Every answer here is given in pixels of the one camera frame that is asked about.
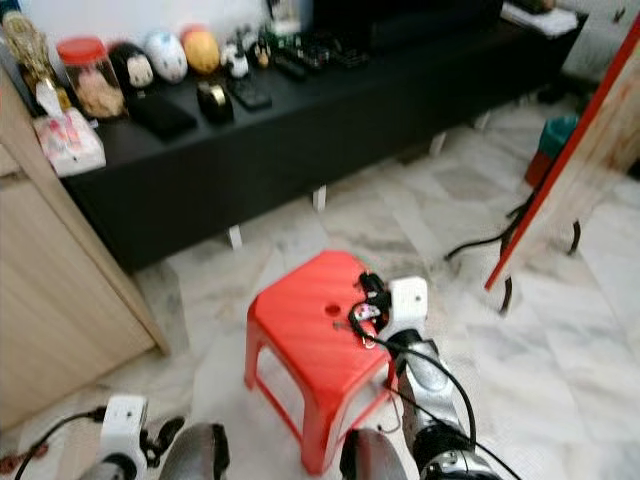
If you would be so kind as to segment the metal key bunch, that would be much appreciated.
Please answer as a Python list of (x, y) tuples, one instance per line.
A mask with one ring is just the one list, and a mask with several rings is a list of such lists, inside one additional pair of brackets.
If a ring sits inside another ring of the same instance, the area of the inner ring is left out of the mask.
[[(349, 330), (349, 332), (351, 332), (357, 338), (357, 335), (352, 332), (352, 312), (348, 312), (347, 319), (344, 320), (343, 323), (337, 323), (335, 324), (335, 326), (337, 326), (337, 328), (339, 329)], [(374, 349), (375, 347), (379, 346), (378, 339), (376, 339), (374, 334), (372, 334), (371, 342), (361, 342), (360, 338), (357, 338), (357, 340), (358, 342), (360, 342), (361, 346), (364, 347), (365, 349)]]

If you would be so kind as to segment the grey robot left leg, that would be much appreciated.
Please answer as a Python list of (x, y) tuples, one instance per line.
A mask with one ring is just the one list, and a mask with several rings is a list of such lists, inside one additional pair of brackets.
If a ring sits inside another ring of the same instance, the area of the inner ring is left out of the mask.
[(225, 480), (229, 466), (224, 426), (197, 422), (177, 435), (156, 480)]

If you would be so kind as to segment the grey robot leg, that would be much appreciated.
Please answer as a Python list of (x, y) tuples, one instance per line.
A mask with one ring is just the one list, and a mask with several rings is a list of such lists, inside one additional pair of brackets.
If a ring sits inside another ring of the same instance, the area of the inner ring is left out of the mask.
[(224, 426), (197, 422), (177, 435), (156, 480), (225, 480), (229, 466)]
[(376, 429), (348, 431), (339, 468), (344, 480), (410, 480), (392, 440)]

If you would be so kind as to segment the red plastic stool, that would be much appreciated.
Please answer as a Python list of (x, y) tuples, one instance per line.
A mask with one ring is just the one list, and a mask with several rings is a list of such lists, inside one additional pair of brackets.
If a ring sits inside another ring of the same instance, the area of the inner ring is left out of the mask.
[(390, 357), (339, 329), (364, 298), (352, 253), (325, 250), (262, 289), (247, 312), (244, 385), (300, 445), (307, 474), (332, 467), (348, 430), (389, 401)]

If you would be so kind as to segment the grey robot right leg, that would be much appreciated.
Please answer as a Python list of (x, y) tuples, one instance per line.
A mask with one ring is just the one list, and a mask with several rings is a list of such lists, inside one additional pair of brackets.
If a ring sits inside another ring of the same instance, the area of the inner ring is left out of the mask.
[(339, 468), (344, 480), (410, 480), (392, 440), (376, 429), (348, 431)]

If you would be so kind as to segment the black low bench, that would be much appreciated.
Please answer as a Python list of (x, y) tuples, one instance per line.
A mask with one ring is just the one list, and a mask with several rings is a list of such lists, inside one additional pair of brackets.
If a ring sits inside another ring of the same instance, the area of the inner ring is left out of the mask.
[(538, 90), (577, 40), (499, 19), (306, 81), (266, 70), (253, 83), (269, 108), (237, 108), (225, 124), (198, 109), (193, 79), (163, 84), (154, 95), (195, 127), (164, 140), (104, 122), (105, 166), (61, 183), (134, 273)]

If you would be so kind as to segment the light wooden cabinet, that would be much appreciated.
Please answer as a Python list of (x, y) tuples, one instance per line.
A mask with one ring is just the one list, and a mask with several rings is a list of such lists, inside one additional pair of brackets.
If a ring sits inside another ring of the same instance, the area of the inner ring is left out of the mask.
[(0, 76), (0, 426), (12, 430), (150, 349), (172, 347), (47, 161)]

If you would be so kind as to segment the black phone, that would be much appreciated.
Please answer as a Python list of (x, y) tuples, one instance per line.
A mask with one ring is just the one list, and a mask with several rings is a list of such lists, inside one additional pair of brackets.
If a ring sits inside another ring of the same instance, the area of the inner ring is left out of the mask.
[(273, 105), (273, 99), (268, 93), (257, 87), (250, 79), (233, 79), (228, 86), (232, 95), (246, 110), (257, 111)]

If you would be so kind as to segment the green red bin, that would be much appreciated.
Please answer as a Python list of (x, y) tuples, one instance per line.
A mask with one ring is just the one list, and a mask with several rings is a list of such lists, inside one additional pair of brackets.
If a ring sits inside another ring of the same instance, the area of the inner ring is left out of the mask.
[(570, 140), (571, 134), (579, 123), (580, 115), (571, 114), (554, 116), (547, 120), (541, 129), (538, 148), (532, 156), (531, 163), (527, 166), (524, 179), (530, 187), (538, 187), (550, 166), (561, 155), (564, 146)]

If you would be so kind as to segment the black tape dispenser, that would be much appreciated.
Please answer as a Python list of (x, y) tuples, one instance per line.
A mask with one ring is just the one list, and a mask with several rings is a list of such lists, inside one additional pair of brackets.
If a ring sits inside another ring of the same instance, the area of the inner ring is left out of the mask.
[(224, 84), (216, 81), (197, 83), (198, 108), (210, 123), (215, 125), (229, 124), (236, 119), (234, 106)]

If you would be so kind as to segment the marble pattern folding table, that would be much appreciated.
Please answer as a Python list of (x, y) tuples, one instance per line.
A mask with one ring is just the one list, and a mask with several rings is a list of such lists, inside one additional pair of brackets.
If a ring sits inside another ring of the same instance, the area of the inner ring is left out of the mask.
[(497, 308), (506, 316), (515, 297), (515, 271), (536, 257), (556, 250), (553, 241), (563, 227), (573, 228), (568, 256), (580, 250), (582, 224), (640, 159), (640, 17), (628, 28), (602, 82), (561, 155), (545, 170), (543, 179), (513, 210), (512, 223), (498, 236), (460, 244), (444, 256), (449, 262), (465, 250), (498, 243), (499, 259), (486, 279), (485, 291), (503, 280)]

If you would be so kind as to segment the small white black figurine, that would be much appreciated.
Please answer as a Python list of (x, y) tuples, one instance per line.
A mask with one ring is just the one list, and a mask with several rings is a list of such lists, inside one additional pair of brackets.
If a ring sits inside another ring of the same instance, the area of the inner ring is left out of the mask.
[(236, 42), (228, 42), (221, 47), (221, 64), (232, 78), (242, 79), (250, 73), (250, 60)]

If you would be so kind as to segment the black wallet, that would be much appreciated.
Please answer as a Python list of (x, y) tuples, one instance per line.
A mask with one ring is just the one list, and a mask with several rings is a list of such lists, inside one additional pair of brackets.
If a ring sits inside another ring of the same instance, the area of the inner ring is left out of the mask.
[(174, 140), (196, 127), (195, 116), (159, 95), (138, 95), (125, 101), (134, 123), (161, 141)]

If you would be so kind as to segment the orange plush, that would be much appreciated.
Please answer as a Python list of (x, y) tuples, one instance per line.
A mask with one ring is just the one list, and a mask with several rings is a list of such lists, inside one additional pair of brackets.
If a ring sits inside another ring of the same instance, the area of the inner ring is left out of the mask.
[(221, 54), (218, 38), (209, 28), (189, 26), (184, 29), (180, 42), (189, 69), (201, 76), (211, 76), (221, 67)]

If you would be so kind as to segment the white blue plush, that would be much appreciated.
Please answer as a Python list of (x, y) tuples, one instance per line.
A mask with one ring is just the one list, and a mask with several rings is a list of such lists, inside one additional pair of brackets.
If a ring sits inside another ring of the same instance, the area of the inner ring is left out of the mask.
[(182, 82), (188, 72), (186, 51), (172, 32), (154, 31), (143, 40), (143, 51), (156, 77), (170, 84)]

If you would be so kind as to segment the pink tissue pack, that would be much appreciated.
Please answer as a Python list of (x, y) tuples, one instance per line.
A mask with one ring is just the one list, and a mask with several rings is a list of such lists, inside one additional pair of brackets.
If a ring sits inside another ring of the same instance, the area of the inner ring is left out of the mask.
[(84, 115), (70, 108), (32, 120), (38, 143), (58, 177), (73, 177), (106, 166), (102, 142)]

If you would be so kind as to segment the white paper stack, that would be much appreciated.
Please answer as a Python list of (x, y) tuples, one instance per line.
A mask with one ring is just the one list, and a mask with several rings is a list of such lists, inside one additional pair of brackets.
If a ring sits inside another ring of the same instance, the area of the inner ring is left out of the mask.
[(556, 0), (504, 0), (500, 17), (548, 38), (567, 35), (580, 27), (579, 14), (559, 8)]

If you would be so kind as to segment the red lid plastic jar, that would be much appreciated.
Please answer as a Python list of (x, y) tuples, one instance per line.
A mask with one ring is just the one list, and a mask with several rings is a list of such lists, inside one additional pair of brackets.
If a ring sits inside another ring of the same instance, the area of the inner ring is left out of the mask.
[(125, 114), (125, 99), (108, 47), (96, 36), (64, 38), (56, 52), (67, 73), (84, 115), (113, 119)]

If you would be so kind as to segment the gold ornament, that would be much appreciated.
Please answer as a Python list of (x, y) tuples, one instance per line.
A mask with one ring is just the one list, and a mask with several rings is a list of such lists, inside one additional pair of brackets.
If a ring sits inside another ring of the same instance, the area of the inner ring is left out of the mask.
[(52, 68), (45, 33), (38, 31), (35, 24), (17, 9), (1, 14), (1, 31), (5, 45), (18, 64), (20, 77), (37, 104), (41, 108), (51, 108), (52, 101), (56, 101), (60, 113), (72, 108), (67, 91), (60, 86)]

